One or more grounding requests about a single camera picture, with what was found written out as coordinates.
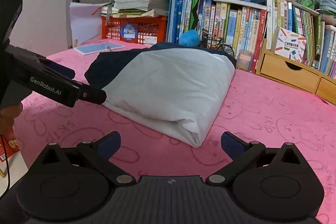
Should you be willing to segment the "person's left hand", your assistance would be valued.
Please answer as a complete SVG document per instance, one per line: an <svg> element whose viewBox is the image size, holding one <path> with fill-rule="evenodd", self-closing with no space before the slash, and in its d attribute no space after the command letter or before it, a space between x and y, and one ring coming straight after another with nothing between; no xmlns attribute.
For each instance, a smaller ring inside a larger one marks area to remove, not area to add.
<svg viewBox="0 0 336 224"><path fill-rule="evenodd" d="M9 128L14 125L15 118L17 118L23 110L22 103L14 106L8 106L1 110L0 116L0 134L7 132Z"/></svg>

